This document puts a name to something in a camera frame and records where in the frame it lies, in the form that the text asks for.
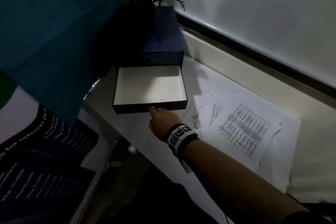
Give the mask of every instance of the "navy blue storage box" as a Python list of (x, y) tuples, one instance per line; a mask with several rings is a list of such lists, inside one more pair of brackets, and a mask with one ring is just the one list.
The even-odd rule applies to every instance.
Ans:
[(168, 110), (187, 107), (181, 72), (184, 46), (174, 7), (154, 7), (153, 17), (153, 24), (146, 23), (149, 28), (144, 29), (144, 35), (137, 33), (137, 39), (137, 35), (133, 40), (125, 36), (132, 27), (121, 30), (123, 40), (114, 64), (118, 76), (113, 108), (117, 114), (147, 112), (149, 106)]

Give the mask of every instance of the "person's forearm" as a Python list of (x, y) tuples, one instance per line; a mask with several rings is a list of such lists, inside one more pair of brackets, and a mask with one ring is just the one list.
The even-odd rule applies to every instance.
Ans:
[(239, 162), (201, 140), (187, 145), (183, 160), (216, 204), (236, 224), (279, 223), (291, 213), (307, 210)]

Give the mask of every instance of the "hand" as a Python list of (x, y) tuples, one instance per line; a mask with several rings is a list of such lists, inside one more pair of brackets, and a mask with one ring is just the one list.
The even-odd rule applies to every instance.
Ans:
[(149, 123), (149, 128), (161, 141), (164, 141), (164, 135), (171, 126), (182, 123), (179, 116), (168, 111), (167, 109), (159, 108), (155, 110), (154, 107), (148, 107), (148, 110), (152, 116), (152, 119)]

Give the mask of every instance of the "teal object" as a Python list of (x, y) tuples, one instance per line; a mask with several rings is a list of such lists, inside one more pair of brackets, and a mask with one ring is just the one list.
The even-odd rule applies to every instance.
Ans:
[(121, 0), (0, 0), (0, 70), (74, 124), (97, 81), (92, 48)]

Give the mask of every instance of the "stack of papers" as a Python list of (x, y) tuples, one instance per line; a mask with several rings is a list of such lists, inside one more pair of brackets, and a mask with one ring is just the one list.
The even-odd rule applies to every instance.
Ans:
[(265, 150), (282, 129), (281, 120), (241, 93), (209, 92), (194, 98), (183, 122), (203, 141), (258, 173)]

